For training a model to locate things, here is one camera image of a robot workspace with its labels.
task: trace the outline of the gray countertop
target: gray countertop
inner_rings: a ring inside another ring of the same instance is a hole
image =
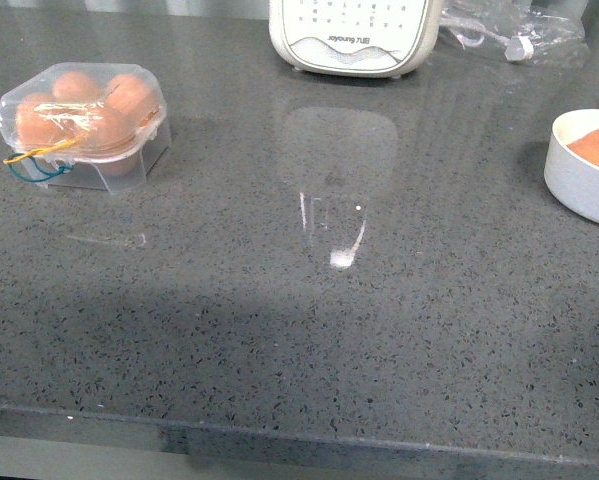
[[[138,63],[173,135],[123,195],[0,161],[0,422],[599,475],[599,225],[543,181],[552,120],[599,107],[592,49],[556,70],[438,43],[399,81],[354,80],[293,72],[261,21],[0,8],[0,97],[55,63]]]

